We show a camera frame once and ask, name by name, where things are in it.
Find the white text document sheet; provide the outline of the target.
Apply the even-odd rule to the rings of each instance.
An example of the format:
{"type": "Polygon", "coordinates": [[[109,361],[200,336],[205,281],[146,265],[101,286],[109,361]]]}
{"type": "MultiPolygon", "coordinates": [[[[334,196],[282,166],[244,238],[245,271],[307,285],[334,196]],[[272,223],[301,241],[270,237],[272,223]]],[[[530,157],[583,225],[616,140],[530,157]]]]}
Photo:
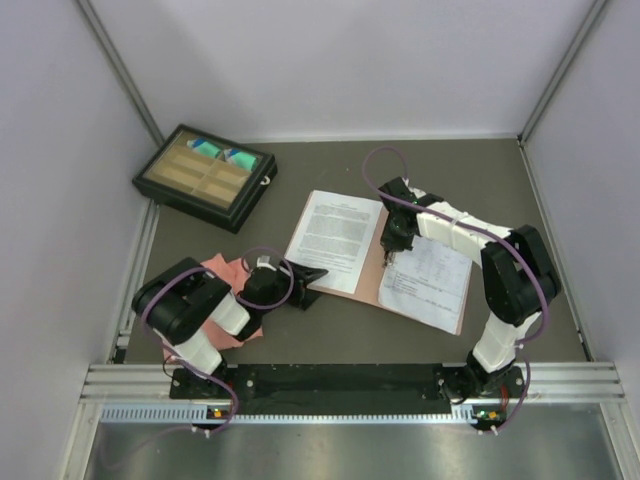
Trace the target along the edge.
{"type": "Polygon", "coordinates": [[[314,190],[285,253],[289,261],[327,274],[312,285],[353,295],[382,213],[382,203],[314,190]]]}

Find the white table form sheet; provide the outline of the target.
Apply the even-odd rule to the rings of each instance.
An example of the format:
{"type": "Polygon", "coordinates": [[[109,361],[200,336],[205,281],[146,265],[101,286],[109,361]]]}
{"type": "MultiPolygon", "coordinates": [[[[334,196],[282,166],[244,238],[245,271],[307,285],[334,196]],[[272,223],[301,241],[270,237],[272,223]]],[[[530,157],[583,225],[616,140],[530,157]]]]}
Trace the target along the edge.
{"type": "Polygon", "coordinates": [[[458,335],[472,261],[450,247],[416,237],[413,249],[394,256],[378,290],[381,307],[424,325],[458,335]]]}

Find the beige paper folder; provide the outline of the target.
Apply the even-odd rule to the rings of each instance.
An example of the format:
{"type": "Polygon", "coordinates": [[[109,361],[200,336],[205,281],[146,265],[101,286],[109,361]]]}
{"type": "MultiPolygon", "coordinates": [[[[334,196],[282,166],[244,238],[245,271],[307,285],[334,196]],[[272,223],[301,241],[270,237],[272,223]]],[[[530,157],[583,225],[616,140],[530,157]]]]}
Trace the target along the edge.
{"type": "Polygon", "coordinates": [[[380,237],[387,219],[387,211],[382,205],[382,213],[378,224],[376,226],[374,237],[371,243],[371,247],[366,256],[365,264],[358,282],[356,293],[353,295],[339,294],[334,291],[321,289],[314,287],[312,284],[310,288],[323,293],[330,293],[351,300],[359,301],[365,304],[369,304],[384,310],[378,303],[378,290],[381,284],[381,280],[384,274],[385,268],[383,267],[384,250],[380,245],[380,237]]]}

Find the pink cloth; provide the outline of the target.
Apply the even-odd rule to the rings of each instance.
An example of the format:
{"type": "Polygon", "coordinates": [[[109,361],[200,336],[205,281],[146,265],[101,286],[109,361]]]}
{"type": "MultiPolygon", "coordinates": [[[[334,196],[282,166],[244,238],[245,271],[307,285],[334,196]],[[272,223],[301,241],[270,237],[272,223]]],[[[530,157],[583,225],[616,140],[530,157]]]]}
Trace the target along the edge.
{"type": "Polygon", "coordinates": [[[239,348],[247,341],[262,337],[262,327],[258,326],[246,339],[237,338],[250,320],[249,314],[242,313],[241,305],[232,298],[242,290],[249,278],[249,274],[241,265],[241,260],[235,259],[228,262],[218,253],[204,261],[202,266],[211,270],[216,278],[231,286],[230,293],[222,300],[221,305],[214,308],[200,327],[200,331],[207,337],[212,347],[217,351],[225,351],[239,348]]]}

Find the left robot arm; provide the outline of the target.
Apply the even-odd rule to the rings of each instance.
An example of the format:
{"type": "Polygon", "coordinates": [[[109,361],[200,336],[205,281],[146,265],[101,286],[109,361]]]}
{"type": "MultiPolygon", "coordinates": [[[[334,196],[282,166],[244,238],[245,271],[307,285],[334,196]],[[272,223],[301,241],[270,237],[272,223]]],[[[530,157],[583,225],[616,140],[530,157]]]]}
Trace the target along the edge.
{"type": "Polygon", "coordinates": [[[264,316],[283,305],[308,309],[319,297],[310,285],[327,275],[267,255],[254,266],[220,255],[204,263],[187,257],[144,284],[131,308],[181,366],[179,386],[212,397],[231,390],[222,351],[259,334],[264,316]]]}

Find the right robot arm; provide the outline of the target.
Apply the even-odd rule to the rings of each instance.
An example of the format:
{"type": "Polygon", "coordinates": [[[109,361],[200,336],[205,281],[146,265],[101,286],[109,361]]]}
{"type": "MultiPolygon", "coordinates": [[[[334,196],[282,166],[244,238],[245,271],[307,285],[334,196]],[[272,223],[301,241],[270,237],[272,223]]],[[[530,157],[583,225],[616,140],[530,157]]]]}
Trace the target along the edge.
{"type": "Polygon", "coordinates": [[[512,368],[516,351],[531,340],[537,319],[549,320],[549,304],[561,282],[539,231],[482,221],[442,198],[411,188],[402,177],[378,190],[388,212],[380,244],[384,265],[413,249],[416,237],[435,240],[464,255],[482,270],[489,318],[468,354],[462,379],[449,386],[455,398],[487,396],[512,368]]]}

